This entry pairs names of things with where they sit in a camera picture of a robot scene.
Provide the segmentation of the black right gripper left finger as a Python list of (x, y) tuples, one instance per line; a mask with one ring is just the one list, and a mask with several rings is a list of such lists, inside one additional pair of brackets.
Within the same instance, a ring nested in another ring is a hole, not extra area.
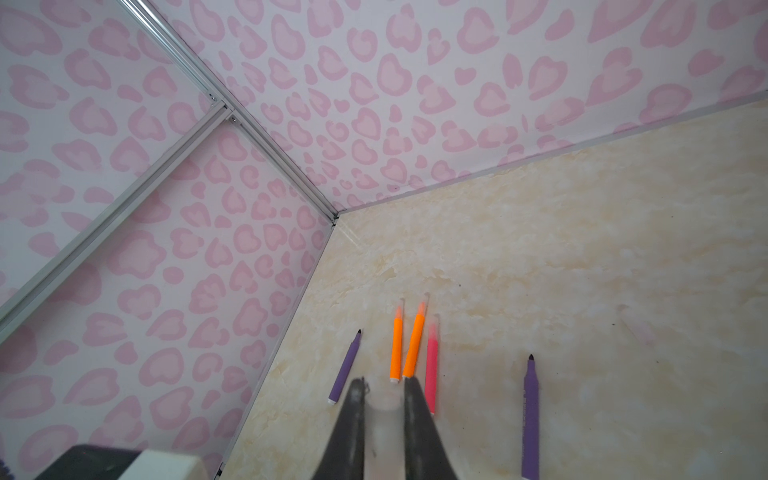
[(313, 480), (364, 478), (365, 396), (365, 379), (353, 379)]

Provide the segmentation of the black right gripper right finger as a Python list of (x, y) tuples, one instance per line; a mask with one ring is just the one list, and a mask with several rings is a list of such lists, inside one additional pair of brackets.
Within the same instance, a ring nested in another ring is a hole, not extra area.
[(404, 379), (404, 466), (408, 480), (457, 480), (417, 378)]

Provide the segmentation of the purple marker pen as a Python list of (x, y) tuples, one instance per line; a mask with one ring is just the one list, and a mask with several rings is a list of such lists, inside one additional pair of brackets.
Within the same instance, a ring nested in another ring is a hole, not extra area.
[(348, 379), (348, 376), (350, 374), (350, 371), (352, 369), (354, 360), (357, 356), (357, 353), (359, 351), (359, 347), (361, 345), (362, 340), (362, 330), (359, 329), (350, 343), (350, 346), (345, 354), (345, 357), (343, 359), (343, 362), (340, 366), (340, 369), (337, 373), (336, 379), (333, 383), (332, 389), (328, 396), (328, 403), (333, 405), (336, 404), (341, 397), (341, 394), (343, 392), (344, 386), (346, 384), (346, 381)]
[(533, 354), (527, 360), (523, 381), (524, 415), (522, 429), (521, 477), (525, 480), (539, 480), (539, 380)]

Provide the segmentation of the orange highlighter pen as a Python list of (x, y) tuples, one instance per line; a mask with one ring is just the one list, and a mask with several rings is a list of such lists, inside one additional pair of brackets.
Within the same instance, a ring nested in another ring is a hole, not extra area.
[(392, 344), (389, 378), (391, 383), (399, 383), (402, 378), (402, 338), (404, 326), (404, 299), (401, 298), (396, 306), (393, 320)]
[(422, 296), (421, 301), (414, 317), (414, 324), (411, 331), (409, 340), (408, 351), (405, 360), (405, 366), (403, 368), (403, 377), (411, 378), (415, 375), (416, 366), (419, 357), (420, 343), (426, 321), (428, 305), (430, 300), (430, 294), (425, 293)]

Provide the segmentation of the pink highlighter pen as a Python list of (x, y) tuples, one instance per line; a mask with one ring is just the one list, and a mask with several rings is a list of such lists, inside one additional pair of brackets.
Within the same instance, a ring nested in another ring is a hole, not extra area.
[(432, 416), (436, 413), (440, 346), (440, 317), (433, 315), (428, 322), (427, 360), (424, 395)]

